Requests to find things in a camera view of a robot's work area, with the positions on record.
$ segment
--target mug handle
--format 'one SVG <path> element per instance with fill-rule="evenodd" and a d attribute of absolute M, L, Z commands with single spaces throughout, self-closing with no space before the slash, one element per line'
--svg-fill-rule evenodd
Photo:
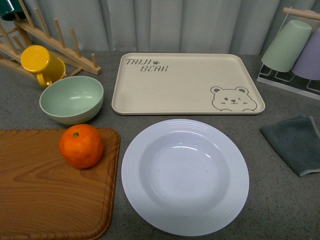
<path fill-rule="evenodd" d="M 46 88 L 52 84 L 51 81 L 45 81 L 44 76 L 42 74 L 37 74 L 36 78 L 38 79 L 39 84 L 43 87 Z"/>

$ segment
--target white curtain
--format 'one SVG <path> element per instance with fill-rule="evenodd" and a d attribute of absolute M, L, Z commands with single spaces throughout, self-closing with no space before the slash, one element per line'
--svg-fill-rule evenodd
<path fill-rule="evenodd" d="M 258 55 L 276 36 L 284 7 L 320 13 L 320 0 L 24 0 L 34 21 L 38 8 L 50 35 L 92 51 L 230 53 Z M 9 30 L 12 21 L 0 20 Z M 34 43 L 42 42 L 33 39 Z"/>

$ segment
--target green cup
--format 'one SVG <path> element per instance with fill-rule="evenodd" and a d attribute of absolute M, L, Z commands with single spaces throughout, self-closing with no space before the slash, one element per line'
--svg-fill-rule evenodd
<path fill-rule="evenodd" d="M 0 16 L 2 20 L 12 21 L 15 18 L 15 14 L 20 19 L 26 18 L 18 0 L 0 0 Z"/>
<path fill-rule="evenodd" d="M 277 34 L 261 61 L 277 72 L 289 72 L 306 45 L 312 27 L 298 20 L 289 21 Z"/>

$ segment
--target green bowl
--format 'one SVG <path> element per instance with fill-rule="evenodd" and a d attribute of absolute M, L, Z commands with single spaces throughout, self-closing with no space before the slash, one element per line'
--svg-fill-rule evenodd
<path fill-rule="evenodd" d="M 70 76 L 47 87 L 39 104 L 51 119 L 66 125 L 82 124 L 101 109 L 104 88 L 89 76 Z"/>

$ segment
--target gray towel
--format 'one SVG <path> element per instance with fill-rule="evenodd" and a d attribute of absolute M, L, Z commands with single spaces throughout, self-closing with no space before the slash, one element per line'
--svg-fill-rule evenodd
<path fill-rule="evenodd" d="M 298 176 L 320 172 L 320 133 L 312 116 L 298 116 L 260 130 Z"/>

